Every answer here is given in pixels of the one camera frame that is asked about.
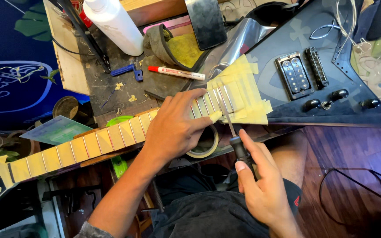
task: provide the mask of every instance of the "red cap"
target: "red cap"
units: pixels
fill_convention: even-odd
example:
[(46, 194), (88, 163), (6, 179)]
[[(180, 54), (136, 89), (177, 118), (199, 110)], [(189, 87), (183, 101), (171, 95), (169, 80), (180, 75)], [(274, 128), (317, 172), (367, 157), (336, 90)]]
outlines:
[(158, 72), (158, 66), (148, 66), (148, 70)]

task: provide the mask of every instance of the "masking tape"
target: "masking tape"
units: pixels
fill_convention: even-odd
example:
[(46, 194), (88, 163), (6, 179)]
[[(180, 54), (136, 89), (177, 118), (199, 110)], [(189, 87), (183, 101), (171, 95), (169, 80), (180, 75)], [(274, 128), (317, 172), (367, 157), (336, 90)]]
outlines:
[(217, 145), (219, 144), (219, 133), (217, 132), (217, 129), (213, 125), (210, 125), (209, 128), (211, 128), (213, 130), (213, 133), (214, 133), (213, 146), (211, 146), (211, 148), (209, 150), (202, 152), (202, 153), (196, 153), (193, 151), (189, 151), (188, 153), (186, 153), (187, 155), (189, 155), (193, 158), (196, 158), (196, 159), (202, 159), (202, 158), (209, 156), (210, 154), (212, 154), (215, 151), (215, 149), (217, 148)]

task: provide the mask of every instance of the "gray sleeve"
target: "gray sleeve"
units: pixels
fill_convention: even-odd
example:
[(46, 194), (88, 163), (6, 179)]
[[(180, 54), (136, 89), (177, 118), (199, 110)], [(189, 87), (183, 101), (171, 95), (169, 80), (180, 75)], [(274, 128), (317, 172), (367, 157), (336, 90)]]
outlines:
[(74, 238), (113, 238), (113, 236), (104, 230), (94, 227), (86, 221), (83, 223), (79, 234)]

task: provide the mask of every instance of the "human hand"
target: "human hand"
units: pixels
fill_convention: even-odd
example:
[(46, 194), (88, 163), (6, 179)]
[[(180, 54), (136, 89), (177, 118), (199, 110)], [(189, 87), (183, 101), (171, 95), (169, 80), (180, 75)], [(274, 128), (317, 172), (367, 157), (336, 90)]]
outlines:
[(241, 129), (239, 136), (257, 164), (261, 179), (255, 181), (249, 167), (242, 161), (235, 164), (239, 192), (245, 193), (249, 212), (268, 225), (278, 237), (298, 237), (301, 232), (288, 203), (282, 175), (272, 155), (263, 143), (255, 143)]
[(193, 89), (168, 96), (146, 133), (143, 151), (164, 166), (171, 159), (196, 147), (204, 128), (213, 124), (210, 117), (190, 119), (192, 100), (204, 95), (206, 89)]

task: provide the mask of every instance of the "smartphone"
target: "smartphone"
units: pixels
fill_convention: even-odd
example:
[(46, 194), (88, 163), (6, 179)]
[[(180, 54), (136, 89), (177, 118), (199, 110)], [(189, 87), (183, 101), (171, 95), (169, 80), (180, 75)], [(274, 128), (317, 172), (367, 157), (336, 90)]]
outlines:
[(207, 50), (227, 40), (217, 0), (185, 0), (185, 3), (201, 50)]

